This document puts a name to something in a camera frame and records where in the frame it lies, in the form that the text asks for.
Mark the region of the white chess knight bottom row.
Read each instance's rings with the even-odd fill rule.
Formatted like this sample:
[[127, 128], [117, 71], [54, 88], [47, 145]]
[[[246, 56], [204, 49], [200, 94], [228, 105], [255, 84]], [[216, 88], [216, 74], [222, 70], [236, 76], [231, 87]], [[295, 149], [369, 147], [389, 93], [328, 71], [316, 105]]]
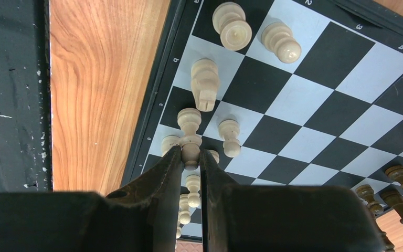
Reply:
[[176, 230], [176, 239], [179, 239], [182, 235], [182, 224], [180, 222], [177, 223], [177, 230]]

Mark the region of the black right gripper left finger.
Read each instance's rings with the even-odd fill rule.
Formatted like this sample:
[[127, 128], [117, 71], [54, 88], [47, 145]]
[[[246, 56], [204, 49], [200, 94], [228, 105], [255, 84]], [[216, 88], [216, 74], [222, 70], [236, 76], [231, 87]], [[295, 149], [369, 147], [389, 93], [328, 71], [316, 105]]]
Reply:
[[181, 174], [176, 145], [105, 197], [0, 193], [0, 251], [174, 251]]

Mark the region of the white chess pawn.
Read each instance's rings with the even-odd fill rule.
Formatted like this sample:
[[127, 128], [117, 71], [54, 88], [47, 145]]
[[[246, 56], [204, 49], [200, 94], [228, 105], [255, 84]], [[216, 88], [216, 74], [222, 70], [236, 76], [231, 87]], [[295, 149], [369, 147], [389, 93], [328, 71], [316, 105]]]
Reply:
[[262, 32], [261, 41], [265, 48], [285, 64], [297, 61], [302, 53], [300, 44], [292, 30], [283, 22], [268, 25]]
[[217, 151], [215, 151], [215, 150], [209, 150], [209, 152], [211, 153], [211, 155], [215, 159], [216, 163], [218, 164], [219, 161], [220, 161], [219, 153]]

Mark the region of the white chess piece bottom row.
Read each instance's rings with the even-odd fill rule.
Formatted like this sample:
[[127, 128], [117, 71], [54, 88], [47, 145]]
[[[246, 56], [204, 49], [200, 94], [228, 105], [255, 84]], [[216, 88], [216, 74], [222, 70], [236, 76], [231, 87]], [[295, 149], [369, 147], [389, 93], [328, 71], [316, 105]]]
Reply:
[[168, 135], [162, 139], [161, 152], [164, 156], [173, 146], [179, 145], [180, 137], [176, 135]]

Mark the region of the black white chessboard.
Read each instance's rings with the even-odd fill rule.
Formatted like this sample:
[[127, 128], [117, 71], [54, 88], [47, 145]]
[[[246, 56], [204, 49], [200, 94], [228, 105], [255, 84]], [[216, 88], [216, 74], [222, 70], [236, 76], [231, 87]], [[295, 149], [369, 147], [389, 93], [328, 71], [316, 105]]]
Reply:
[[[219, 70], [213, 111], [201, 113], [201, 147], [245, 185], [370, 185], [403, 197], [403, 17], [374, 1], [239, 1], [250, 43], [226, 49], [212, 23], [220, 1], [171, 1], [122, 184], [161, 158], [168, 135], [183, 136], [177, 115], [195, 106], [192, 65]], [[261, 41], [285, 23], [300, 58], [281, 62]], [[239, 124], [240, 154], [227, 157], [219, 125]]]

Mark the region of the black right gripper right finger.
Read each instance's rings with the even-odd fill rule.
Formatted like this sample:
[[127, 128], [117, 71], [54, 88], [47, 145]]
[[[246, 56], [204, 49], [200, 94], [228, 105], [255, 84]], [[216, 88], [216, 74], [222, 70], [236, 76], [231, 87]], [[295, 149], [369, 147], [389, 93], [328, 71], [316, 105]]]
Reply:
[[340, 186], [241, 185], [199, 157], [204, 251], [383, 251], [367, 208]]

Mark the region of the white chess piece being passed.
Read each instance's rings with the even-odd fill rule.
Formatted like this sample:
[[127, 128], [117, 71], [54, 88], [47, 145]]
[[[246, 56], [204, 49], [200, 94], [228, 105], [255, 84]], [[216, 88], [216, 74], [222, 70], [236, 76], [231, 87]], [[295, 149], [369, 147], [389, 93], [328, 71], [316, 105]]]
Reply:
[[190, 175], [186, 178], [186, 187], [189, 190], [188, 204], [190, 207], [197, 208], [200, 205], [200, 176]]

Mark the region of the white chess rook corner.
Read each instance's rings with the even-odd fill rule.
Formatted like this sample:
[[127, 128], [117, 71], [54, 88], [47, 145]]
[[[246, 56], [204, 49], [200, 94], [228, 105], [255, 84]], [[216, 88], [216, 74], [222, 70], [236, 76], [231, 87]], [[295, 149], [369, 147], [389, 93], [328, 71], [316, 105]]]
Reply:
[[251, 41], [252, 29], [246, 21], [242, 7], [234, 2], [225, 2], [216, 7], [212, 16], [215, 31], [222, 45], [232, 51], [245, 48]]

